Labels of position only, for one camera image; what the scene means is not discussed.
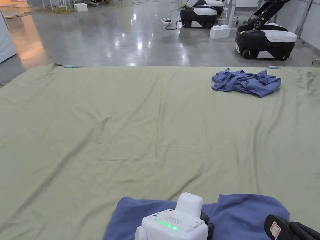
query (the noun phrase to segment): wall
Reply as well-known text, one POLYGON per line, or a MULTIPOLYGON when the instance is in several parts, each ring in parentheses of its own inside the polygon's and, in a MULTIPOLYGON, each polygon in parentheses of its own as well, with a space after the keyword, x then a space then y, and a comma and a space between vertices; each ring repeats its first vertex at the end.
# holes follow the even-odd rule
POLYGON ((236 7, 256 7, 259 0, 237 0, 236 7))
MULTIPOLYGON (((277 23, 295 32, 300 25, 307 0, 291 0, 278 12, 277 23)), ((320 49, 319 27, 320 0, 313 0, 306 22, 303 26, 301 38, 314 47, 320 49)))
POLYGON ((307 20, 303 26, 301 38, 320 49, 320 0, 313 0, 307 20))
POLYGON ((294 33, 300 25, 306 6, 307 3, 301 0, 287 2, 278 12, 277 24, 294 33))

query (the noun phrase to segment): white robot body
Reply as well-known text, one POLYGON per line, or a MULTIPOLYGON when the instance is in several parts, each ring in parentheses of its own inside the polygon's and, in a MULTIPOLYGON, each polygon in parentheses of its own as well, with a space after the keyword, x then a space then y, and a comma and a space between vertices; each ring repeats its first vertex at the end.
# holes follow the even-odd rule
POLYGON ((137 228, 135 240, 207 240, 208 226, 200 219, 203 199, 183 193, 175 210, 147 216, 137 228))

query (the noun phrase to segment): power strip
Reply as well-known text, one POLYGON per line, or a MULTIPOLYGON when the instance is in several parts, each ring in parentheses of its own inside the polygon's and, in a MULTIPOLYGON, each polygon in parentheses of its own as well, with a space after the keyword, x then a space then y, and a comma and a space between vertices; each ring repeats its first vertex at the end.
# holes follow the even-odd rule
POLYGON ((171 23, 170 18, 162 18, 161 22, 163 25, 168 26, 171 23))

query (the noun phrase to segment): white foam block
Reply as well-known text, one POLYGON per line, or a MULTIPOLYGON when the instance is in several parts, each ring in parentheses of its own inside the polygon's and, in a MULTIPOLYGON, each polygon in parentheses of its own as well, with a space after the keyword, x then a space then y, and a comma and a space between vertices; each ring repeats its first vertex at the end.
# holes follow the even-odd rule
POLYGON ((73 6, 77 12, 83 12, 88 10, 88 6, 85 3, 77 3, 73 4, 73 6))
POLYGON ((210 30, 210 37, 213 39, 228 38, 230 36, 230 28, 221 29, 213 26, 210 30))

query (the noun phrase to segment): wrinkled fabric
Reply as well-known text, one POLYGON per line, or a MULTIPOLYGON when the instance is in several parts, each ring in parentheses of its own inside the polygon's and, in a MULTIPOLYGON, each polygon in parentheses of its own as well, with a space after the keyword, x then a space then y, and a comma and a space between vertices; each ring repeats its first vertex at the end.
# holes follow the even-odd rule
POLYGON ((254 94, 259 97, 273 93, 281 85, 281 79, 268 75, 266 70, 253 74, 246 73, 243 70, 230 72, 230 69, 227 68, 225 71, 216 73, 212 80, 215 82, 212 87, 213 90, 223 92, 237 91, 254 94))
MULTIPOLYGON (((133 240, 144 217, 174 209, 177 202, 135 200, 122 198, 111 218, 104 240, 133 240)), ((213 239, 218 240, 269 240, 264 231, 264 221, 269 214, 289 220, 289 212, 276 199, 254 194, 220 194, 216 204, 204 204, 206 213, 214 224, 213 239)))

